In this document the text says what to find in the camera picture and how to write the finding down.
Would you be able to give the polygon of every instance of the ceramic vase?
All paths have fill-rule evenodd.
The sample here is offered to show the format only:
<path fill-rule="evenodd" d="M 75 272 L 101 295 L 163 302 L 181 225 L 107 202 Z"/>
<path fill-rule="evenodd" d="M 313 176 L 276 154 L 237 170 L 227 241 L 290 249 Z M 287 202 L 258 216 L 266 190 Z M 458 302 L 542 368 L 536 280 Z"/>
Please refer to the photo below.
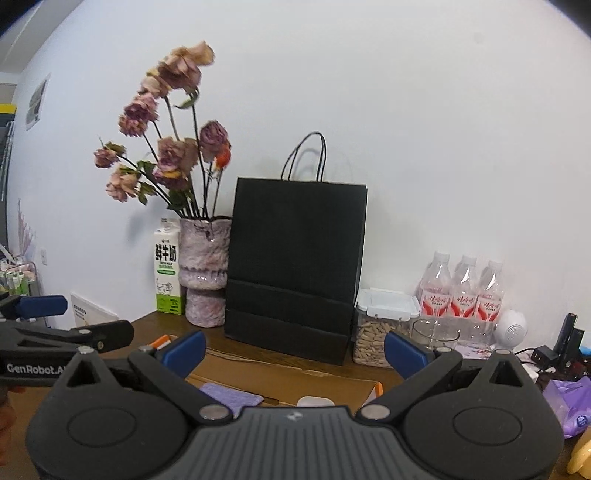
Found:
<path fill-rule="evenodd" d="M 232 220 L 181 219 L 179 282 L 187 287 L 186 317 L 200 327 L 225 321 L 228 248 Z"/>

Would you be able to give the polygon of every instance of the purple cloth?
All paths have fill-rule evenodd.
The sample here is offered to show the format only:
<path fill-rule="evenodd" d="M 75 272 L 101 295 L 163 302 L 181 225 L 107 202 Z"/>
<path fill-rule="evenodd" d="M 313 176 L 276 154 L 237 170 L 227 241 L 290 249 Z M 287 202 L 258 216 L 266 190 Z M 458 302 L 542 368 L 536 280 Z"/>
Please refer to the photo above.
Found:
<path fill-rule="evenodd" d="M 256 407 L 263 401 L 263 397 L 260 395 L 234 390 L 215 383 L 206 383 L 200 390 L 232 410 L 234 418 L 238 417 L 242 407 Z"/>
<path fill-rule="evenodd" d="M 591 379 L 578 382 L 552 380 L 544 390 L 544 397 L 562 425 L 564 438 L 584 432 L 591 419 Z"/>

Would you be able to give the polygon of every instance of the blue gripper pad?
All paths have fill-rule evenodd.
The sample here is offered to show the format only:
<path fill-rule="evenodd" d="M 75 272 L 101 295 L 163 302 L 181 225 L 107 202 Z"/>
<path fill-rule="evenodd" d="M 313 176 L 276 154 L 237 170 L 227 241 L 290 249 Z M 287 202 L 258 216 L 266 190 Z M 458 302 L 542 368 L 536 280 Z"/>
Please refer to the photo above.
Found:
<path fill-rule="evenodd" d="M 203 332 L 192 332 L 159 352 L 160 363 L 181 378 L 187 378 L 205 358 L 207 342 Z"/>
<path fill-rule="evenodd" d="M 67 309 L 68 301 L 62 295 L 21 297 L 15 307 L 16 312 L 24 319 L 64 315 Z"/>
<path fill-rule="evenodd" d="M 386 360 L 403 379 L 412 377 L 429 363 L 427 354 L 402 335 L 389 332 L 384 339 Z"/>

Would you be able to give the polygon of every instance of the yellow object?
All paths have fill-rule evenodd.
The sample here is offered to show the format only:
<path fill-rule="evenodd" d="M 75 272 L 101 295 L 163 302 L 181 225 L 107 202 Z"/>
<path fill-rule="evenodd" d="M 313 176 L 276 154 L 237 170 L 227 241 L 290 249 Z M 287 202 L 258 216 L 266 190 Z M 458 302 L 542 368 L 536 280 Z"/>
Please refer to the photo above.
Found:
<path fill-rule="evenodd" d="M 591 479 L 591 428 L 587 428 L 573 448 L 570 462 L 566 466 L 569 475 L 578 472 L 584 478 Z"/>
<path fill-rule="evenodd" d="M 17 111 L 17 106 L 10 103 L 0 103 L 0 113 L 14 113 Z"/>

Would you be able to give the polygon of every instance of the white round speaker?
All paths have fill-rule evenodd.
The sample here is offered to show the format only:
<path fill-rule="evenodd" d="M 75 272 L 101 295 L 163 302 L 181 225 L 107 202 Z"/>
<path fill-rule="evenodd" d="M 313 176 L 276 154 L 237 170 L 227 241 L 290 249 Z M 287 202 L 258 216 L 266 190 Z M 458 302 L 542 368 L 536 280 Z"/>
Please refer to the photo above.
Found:
<path fill-rule="evenodd" d="M 513 349 L 525 339 L 527 322 L 521 312 L 507 310 L 503 312 L 495 327 L 497 348 Z"/>

